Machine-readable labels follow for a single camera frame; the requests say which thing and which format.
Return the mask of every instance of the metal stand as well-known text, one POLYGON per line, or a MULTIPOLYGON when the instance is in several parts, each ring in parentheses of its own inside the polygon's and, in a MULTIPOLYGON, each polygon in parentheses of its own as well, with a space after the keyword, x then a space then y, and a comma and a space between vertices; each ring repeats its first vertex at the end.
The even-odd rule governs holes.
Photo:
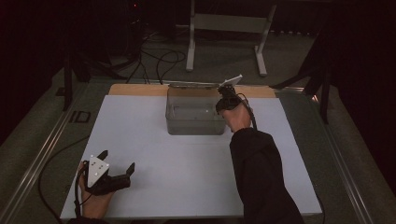
POLYGON ((217 31, 236 31, 262 34, 262 41, 259 46, 254 47, 257 65, 259 66, 259 74, 262 77, 267 76, 264 59, 262 57, 262 49, 270 31, 271 22, 276 11, 276 5, 271 6, 270 13, 267 18, 252 17, 236 17, 225 15, 211 15, 195 13, 195 0, 191 0, 191 16, 190 16, 190 44, 187 55, 186 70, 191 72, 194 65, 195 53, 195 29, 217 30, 217 31))

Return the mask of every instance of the black sleeve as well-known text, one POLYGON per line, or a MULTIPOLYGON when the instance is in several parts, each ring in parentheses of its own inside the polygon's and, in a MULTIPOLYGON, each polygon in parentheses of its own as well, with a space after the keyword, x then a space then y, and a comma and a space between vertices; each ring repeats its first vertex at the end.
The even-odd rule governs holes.
POLYGON ((304 223, 285 188, 273 137, 252 128, 242 129, 233 135, 230 149, 246 223, 304 223))
POLYGON ((70 219, 67 224, 108 224, 102 219, 78 217, 70 219))

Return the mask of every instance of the metal frame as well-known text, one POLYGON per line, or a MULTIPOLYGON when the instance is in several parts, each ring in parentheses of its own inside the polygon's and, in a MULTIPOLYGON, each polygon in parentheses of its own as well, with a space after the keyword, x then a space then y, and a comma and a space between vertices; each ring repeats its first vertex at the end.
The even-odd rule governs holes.
POLYGON ((13 195, 8 200, 6 207, 3 209, 3 211, 1 211, 0 223, 4 223, 4 224, 13 223, 15 216, 20 211, 26 197, 28 196, 36 180, 38 179, 38 176, 42 171, 45 163, 50 158, 52 150, 55 149, 59 138, 64 132, 64 128, 67 125, 67 121, 69 121, 71 117, 73 111, 72 108, 76 104, 78 99, 81 97, 83 92, 86 90, 86 86, 87 85, 78 87, 74 95, 77 98, 77 100, 71 103, 68 109, 66 109, 58 118, 58 121, 56 122, 51 133, 49 134, 46 142, 43 144, 42 148, 37 153, 35 159, 32 161, 29 168, 26 170, 25 174, 21 179, 21 182, 18 184, 13 195))
MULTIPOLYGON (((275 92, 291 92, 291 93, 296 93, 296 94, 302 94, 304 93, 304 88, 295 88, 295 87, 286 87, 282 90, 274 90, 275 92)), ((328 141, 329 147, 330 147, 330 153, 332 154, 332 158, 334 159, 334 165, 340 175, 341 181, 344 184, 344 187, 346 188, 346 193, 349 197, 349 200, 356 212, 356 217, 359 220, 359 223, 361 224, 373 224, 373 218, 372 215, 369 211, 369 209, 366 206, 366 202, 363 200, 362 195, 361 195, 361 190, 359 189, 358 184, 356 183, 352 173, 350 173, 349 168, 347 166, 346 161, 344 160, 344 157, 342 155, 342 152, 340 148, 338 147, 334 136, 332 134, 332 130, 330 127, 323 121, 320 113, 318 113, 318 109, 320 107, 320 102, 319 99, 316 95, 313 95, 312 98, 309 100, 309 105, 314 111, 315 116, 313 117, 313 120, 315 120, 323 133, 326 136, 326 139, 328 141)))
POLYGON ((254 47, 259 74, 262 77, 267 76, 264 58, 262 57, 262 49, 270 31, 271 23, 276 11, 276 5, 271 6, 271 10, 267 18, 253 17, 236 17, 225 15, 211 15, 195 13, 195 0, 191 0, 191 16, 190 16, 190 44, 187 54, 186 70, 191 72, 194 67, 195 54, 195 29, 218 30, 218 31, 237 31, 247 33, 262 34, 262 40, 258 46, 254 47))

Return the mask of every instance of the table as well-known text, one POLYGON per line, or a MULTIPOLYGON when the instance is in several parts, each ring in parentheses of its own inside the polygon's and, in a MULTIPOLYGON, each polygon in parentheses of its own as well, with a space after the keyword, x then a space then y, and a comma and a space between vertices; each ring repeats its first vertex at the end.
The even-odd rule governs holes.
MULTIPOLYGON (((82 159, 108 149, 105 161, 110 163, 110 175, 123 174, 131 162, 136 162, 132 186, 115 194, 106 216, 241 217, 243 205, 228 148, 232 133, 227 129, 223 135, 168 134, 164 117, 166 89, 116 84, 102 104, 82 159)), ((237 87, 236 91, 249 98, 259 128, 273 135, 283 160, 285 185, 300 211, 320 213, 304 162, 274 92, 268 87, 237 87)), ((61 218, 75 215, 73 201, 71 188, 61 218)))

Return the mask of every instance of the transparent plastic box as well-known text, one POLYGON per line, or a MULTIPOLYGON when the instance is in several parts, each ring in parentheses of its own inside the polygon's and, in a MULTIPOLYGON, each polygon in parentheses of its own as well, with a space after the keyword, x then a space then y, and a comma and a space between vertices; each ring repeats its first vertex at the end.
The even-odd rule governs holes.
POLYGON ((225 120, 216 112, 220 95, 216 87, 169 86, 166 124, 174 135, 221 135, 225 120))

